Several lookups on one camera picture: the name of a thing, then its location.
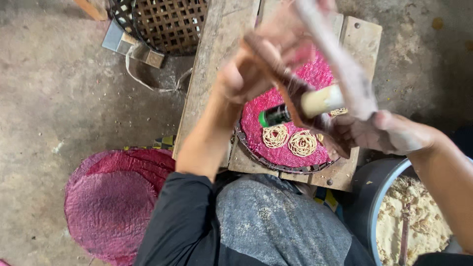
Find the wooden table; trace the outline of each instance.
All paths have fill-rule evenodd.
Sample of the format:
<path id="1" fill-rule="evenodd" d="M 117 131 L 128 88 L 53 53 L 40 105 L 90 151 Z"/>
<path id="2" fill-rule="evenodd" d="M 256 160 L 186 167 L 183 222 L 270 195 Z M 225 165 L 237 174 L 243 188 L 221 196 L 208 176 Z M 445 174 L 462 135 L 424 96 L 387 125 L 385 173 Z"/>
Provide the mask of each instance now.
<path id="1" fill-rule="evenodd" d="M 190 133 L 207 104 L 210 88 L 218 67 L 225 57 L 232 54 L 238 46 L 241 34 L 254 26 L 258 8 L 265 21 L 271 17 L 279 0 L 218 0 L 210 1 L 204 30 L 197 50 L 194 70 L 183 110 L 174 155 L 179 151 L 184 138 Z M 365 69 L 370 80 L 373 79 L 382 27 L 354 17 L 343 19 L 342 14 L 331 17 L 334 33 L 340 38 L 344 49 L 349 51 Z M 221 166 L 229 170 L 246 173 L 268 173 L 283 179 L 295 180 L 311 185 L 350 191 L 351 178 L 356 168 L 359 148 L 351 150 L 350 159 L 339 159 L 330 167 L 312 175 L 298 175 L 268 169 L 252 160 L 235 138 L 229 143 L 229 153 Z"/>

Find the wooden stick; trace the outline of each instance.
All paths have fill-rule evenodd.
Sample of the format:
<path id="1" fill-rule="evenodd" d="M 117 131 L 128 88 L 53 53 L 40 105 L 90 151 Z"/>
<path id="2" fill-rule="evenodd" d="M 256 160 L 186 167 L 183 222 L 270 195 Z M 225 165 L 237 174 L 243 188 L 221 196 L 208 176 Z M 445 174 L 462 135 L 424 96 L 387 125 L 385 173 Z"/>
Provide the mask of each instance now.
<path id="1" fill-rule="evenodd" d="M 102 21 L 107 20 L 107 10 L 104 8 L 98 7 L 87 0 L 74 0 L 82 10 L 84 10 L 89 16 L 94 20 Z"/>
<path id="2" fill-rule="evenodd" d="M 409 180 L 408 188 L 412 185 L 411 181 Z M 407 209 L 406 213 L 403 213 L 403 232 L 401 236 L 401 252 L 399 254 L 399 265 L 405 266 L 407 262 L 407 240 L 409 238 L 409 216 L 411 214 L 411 203 L 407 203 L 405 205 L 405 209 Z"/>

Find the woven basket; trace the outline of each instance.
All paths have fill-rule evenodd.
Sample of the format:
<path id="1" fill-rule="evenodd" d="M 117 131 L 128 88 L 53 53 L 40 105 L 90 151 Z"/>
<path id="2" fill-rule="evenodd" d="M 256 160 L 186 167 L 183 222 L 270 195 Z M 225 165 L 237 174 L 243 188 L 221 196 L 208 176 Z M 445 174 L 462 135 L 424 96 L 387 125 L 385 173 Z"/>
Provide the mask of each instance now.
<path id="1" fill-rule="evenodd" d="M 138 33 L 133 26 L 131 11 L 135 0 L 110 0 L 110 14 L 122 27 L 123 31 L 138 39 Z"/>
<path id="2" fill-rule="evenodd" d="M 207 0 L 136 0 L 133 25 L 151 49 L 170 55 L 191 55 L 204 25 Z"/>

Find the black sleeve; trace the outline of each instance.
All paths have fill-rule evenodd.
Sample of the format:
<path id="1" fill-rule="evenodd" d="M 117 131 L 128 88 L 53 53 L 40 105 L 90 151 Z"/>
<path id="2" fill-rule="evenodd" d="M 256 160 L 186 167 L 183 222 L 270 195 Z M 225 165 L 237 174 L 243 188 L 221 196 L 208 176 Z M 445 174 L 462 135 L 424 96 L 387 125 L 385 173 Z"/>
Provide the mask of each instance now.
<path id="1" fill-rule="evenodd" d="M 368 251 L 358 238 L 351 237 L 351 246 L 345 258 L 344 266 L 374 266 L 376 265 Z"/>
<path id="2" fill-rule="evenodd" d="M 205 249 L 215 258 L 219 239 L 215 226 L 212 229 L 215 215 L 212 197 L 211 182 L 207 177 L 170 174 L 133 265 L 154 266 L 156 262 L 158 265 L 185 265 L 204 237 Z"/>
<path id="3" fill-rule="evenodd" d="M 444 252 L 427 253 L 417 257 L 413 266 L 471 266 L 473 256 Z"/>

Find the finger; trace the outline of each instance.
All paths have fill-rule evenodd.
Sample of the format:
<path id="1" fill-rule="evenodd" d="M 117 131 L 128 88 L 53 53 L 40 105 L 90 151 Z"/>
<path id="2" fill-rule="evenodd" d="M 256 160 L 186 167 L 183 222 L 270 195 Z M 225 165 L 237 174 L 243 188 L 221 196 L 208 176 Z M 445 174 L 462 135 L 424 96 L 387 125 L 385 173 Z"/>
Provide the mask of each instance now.
<path id="1" fill-rule="evenodd" d="M 352 125 L 356 121 L 351 115 L 338 115 L 333 119 L 335 125 Z"/>
<path id="2" fill-rule="evenodd" d="M 338 131 L 338 133 L 345 134 L 351 130 L 351 127 L 349 125 L 337 125 L 335 129 Z"/>
<path id="3" fill-rule="evenodd" d="M 342 137 L 346 141 L 353 138 L 352 135 L 351 135 L 351 132 L 346 132 L 346 133 L 342 134 Z"/>
<path id="4" fill-rule="evenodd" d="M 318 0 L 319 8 L 327 12 L 337 12 L 337 4 L 334 0 Z"/>

